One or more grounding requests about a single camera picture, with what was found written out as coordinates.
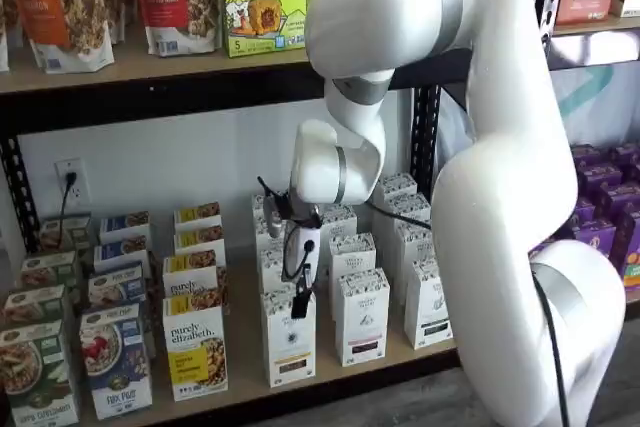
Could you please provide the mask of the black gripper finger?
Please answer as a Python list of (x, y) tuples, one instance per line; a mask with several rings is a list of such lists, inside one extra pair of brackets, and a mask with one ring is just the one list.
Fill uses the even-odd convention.
[(296, 292), (292, 301), (292, 318), (302, 319), (307, 315), (308, 304), (313, 293), (313, 282), (309, 270), (304, 270), (295, 284)]

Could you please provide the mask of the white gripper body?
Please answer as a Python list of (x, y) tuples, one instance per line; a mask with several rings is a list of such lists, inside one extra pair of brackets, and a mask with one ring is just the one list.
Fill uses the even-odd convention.
[(298, 281), (304, 270), (309, 270), (314, 284), (320, 254), (320, 230), (300, 227), (293, 237), (294, 280)]

